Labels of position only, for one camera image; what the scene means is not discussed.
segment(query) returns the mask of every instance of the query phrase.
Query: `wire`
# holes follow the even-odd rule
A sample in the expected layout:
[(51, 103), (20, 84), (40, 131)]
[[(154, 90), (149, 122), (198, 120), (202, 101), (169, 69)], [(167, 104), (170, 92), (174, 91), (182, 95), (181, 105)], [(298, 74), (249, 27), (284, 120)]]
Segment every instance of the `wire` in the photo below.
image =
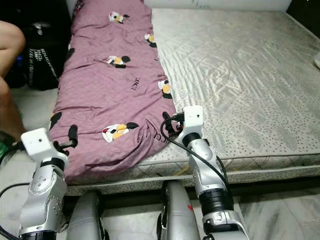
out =
[(189, 166), (185, 166), (183, 169), (181, 169), (180, 171), (178, 171), (174, 176), (180, 176), (181, 174), (184, 174), (186, 171), (189, 170)]
[(198, 158), (201, 162), (203, 162), (204, 164), (206, 164), (210, 169), (212, 169), (218, 176), (219, 178), (222, 180), (222, 182), (224, 183), (226, 190), (228, 191), (228, 193), (231, 196), (231, 191), (230, 191), (230, 187), (229, 187), (229, 182), (228, 182), (228, 177), (227, 177), (227, 172), (226, 169), (221, 161), (221, 159), (216, 156), (216, 159), (218, 160), (219, 164), (221, 165), (222, 171), (223, 171), (223, 175), (214, 167), (212, 166), (207, 160), (205, 160), (203, 157), (201, 157), (200, 155), (198, 155), (197, 153), (195, 153), (194, 151), (190, 150), (189, 148), (185, 147), (184, 145), (182, 145), (181, 143), (170, 139), (165, 133), (164, 133), (164, 125), (168, 122), (168, 121), (174, 121), (176, 120), (175, 117), (169, 117), (167, 119), (165, 119), (160, 126), (160, 132), (162, 134), (162, 136), (168, 140), (169, 142), (177, 145), (178, 147), (186, 150), (188, 153), (192, 154), (193, 156), (195, 156), (196, 158)]
[[(0, 192), (0, 199), (2, 197), (2, 195), (9, 189), (12, 189), (14, 187), (19, 187), (19, 186), (26, 186), (29, 185), (29, 182), (24, 182), (24, 183), (18, 183), (18, 184), (13, 184), (11, 186), (7, 186), (5, 189), (3, 189)], [(16, 236), (12, 235), (11, 233), (7, 232), (1, 225), (0, 225), (0, 234), (2, 236), (4, 236), (5, 238), (9, 239), (9, 240), (19, 240), (19, 238), (17, 238)]]

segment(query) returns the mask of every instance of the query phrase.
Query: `bed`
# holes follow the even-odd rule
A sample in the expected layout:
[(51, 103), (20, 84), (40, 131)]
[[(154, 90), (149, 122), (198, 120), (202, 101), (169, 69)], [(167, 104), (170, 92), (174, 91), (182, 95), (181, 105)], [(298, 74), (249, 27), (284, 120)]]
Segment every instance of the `bed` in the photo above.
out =
[[(283, 12), (155, 8), (152, 24), (175, 108), (204, 107), (203, 135), (230, 183), (320, 174), (318, 38)], [(190, 174), (186, 153), (169, 144), (117, 174), (78, 179), (68, 194), (192, 186)]]

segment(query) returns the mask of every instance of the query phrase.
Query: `person's leg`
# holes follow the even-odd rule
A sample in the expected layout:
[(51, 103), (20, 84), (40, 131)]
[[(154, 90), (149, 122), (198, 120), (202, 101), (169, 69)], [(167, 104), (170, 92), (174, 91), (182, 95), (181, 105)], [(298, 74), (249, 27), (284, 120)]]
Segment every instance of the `person's leg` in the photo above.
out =
[(24, 47), (25, 37), (20, 29), (0, 21), (0, 131), (13, 136), (17, 141), (26, 130), (4, 77)]
[(16, 141), (19, 141), (21, 134), (26, 131), (9, 86), (2, 77), (0, 77), (0, 131), (11, 135)]

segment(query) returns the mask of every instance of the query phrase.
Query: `blanket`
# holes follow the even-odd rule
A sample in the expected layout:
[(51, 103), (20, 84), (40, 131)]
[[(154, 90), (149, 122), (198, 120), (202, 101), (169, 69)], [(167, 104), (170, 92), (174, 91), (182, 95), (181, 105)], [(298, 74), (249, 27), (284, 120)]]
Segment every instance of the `blanket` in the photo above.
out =
[(151, 17), (142, 0), (84, 0), (78, 7), (50, 124), (59, 143), (78, 127), (68, 183), (121, 172), (166, 146), (163, 112), (176, 110)]

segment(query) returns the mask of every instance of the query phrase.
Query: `cartoon duck print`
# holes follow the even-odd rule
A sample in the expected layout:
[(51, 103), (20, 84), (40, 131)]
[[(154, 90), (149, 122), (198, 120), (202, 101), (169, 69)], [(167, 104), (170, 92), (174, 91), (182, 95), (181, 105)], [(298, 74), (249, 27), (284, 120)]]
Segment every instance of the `cartoon duck print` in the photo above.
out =
[(158, 87), (159, 87), (159, 89), (162, 90), (162, 92), (163, 92), (162, 96), (165, 99), (172, 99), (171, 87), (169, 85), (169, 81), (168, 80), (158, 81)]
[(81, 1), (77, 1), (77, 3), (75, 4), (75, 8), (73, 10), (73, 16), (75, 16), (80, 11), (83, 5), (84, 4)]
[(126, 68), (125, 63), (128, 63), (130, 61), (131, 59), (128, 56), (122, 56), (122, 57), (109, 56), (106, 60), (108, 64), (115, 66), (117, 69), (125, 69)]
[(117, 13), (116, 11), (112, 11), (109, 14), (109, 19), (111, 22), (117, 21), (120, 24), (124, 24), (124, 19), (128, 19), (130, 18), (127, 14), (125, 15), (120, 15), (119, 13)]
[(50, 122), (49, 122), (49, 130), (51, 130), (54, 127), (54, 125), (56, 125), (56, 123), (59, 121), (61, 116), (62, 116), (62, 112), (52, 114), (52, 117), (50, 118)]
[(75, 53), (75, 48), (74, 47), (71, 47), (71, 45), (69, 44), (68, 45), (68, 52), (66, 54), (66, 58), (65, 58), (65, 61), (68, 61), (69, 58), (71, 58), (71, 56)]
[(112, 143), (113, 140), (127, 134), (130, 130), (139, 127), (135, 122), (128, 122), (127, 124), (114, 124), (107, 126), (102, 130), (102, 136), (107, 143)]
[(144, 35), (144, 39), (150, 43), (149, 46), (152, 47), (152, 48), (156, 48), (157, 47), (157, 44), (155, 42), (155, 37), (152, 35), (152, 34), (149, 34), (149, 33), (146, 33)]

